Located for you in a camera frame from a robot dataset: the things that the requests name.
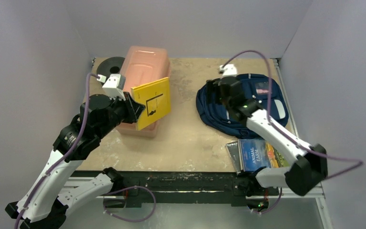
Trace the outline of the yellow book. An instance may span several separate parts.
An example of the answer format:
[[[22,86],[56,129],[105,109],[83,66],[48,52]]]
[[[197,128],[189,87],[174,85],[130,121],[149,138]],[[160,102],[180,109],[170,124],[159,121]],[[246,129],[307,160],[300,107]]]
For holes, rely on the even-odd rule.
[[[145,83],[131,88],[135,102],[145,106],[136,123],[136,130],[142,130],[171,111],[170,78]]]

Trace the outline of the pink pen toy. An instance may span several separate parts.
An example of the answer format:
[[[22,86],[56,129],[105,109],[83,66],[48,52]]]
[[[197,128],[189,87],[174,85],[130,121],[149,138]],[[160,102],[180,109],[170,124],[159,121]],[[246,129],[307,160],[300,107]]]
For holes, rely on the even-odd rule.
[[[269,95],[272,92],[268,89],[256,89],[256,94],[257,95]]]

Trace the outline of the navy blue student backpack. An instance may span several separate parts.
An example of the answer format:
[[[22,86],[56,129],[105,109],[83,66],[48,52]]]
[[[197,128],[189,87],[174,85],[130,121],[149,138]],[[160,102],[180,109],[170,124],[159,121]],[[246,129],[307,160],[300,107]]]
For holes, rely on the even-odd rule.
[[[264,109],[268,108],[268,96],[257,95],[256,89],[268,89],[268,77],[263,74],[239,74],[244,95],[247,99],[253,98],[261,103]],[[288,123],[289,113],[279,84],[271,82],[270,116],[277,123],[285,127]],[[204,124],[226,135],[238,139],[254,139],[260,136],[231,118],[223,105],[206,102],[206,85],[198,90],[196,95],[196,109]]]

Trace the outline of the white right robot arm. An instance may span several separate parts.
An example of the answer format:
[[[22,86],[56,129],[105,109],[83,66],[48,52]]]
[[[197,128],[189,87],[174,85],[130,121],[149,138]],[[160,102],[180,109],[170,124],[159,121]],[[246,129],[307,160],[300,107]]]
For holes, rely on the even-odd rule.
[[[252,193],[260,194],[268,187],[285,187],[305,196],[327,177],[325,148],[319,144],[311,146],[279,125],[260,102],[245,97],[237,77],[208,80],[206,91],[209,102],[222,104],[230,117],[270,143],[289,163],[287,167],[266,167],[253,172],[248,182]]]

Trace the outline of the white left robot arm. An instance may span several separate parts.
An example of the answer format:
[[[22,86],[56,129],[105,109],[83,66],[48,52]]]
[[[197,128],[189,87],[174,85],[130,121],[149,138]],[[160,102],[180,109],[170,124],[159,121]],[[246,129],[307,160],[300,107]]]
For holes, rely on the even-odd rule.
[[[57,229],[90,199],[124,191],[124,178],[112,167],[67,193],[62,193],[61,189],[105,136],[121,123],[137,122],[144,110],[145,105],[134,101],[127,92],[116,97],[87,96],[81,112],[60,131],[44,169],[30,190],[21,200],[6,206],[7,214],[15,220],[14,227]]]

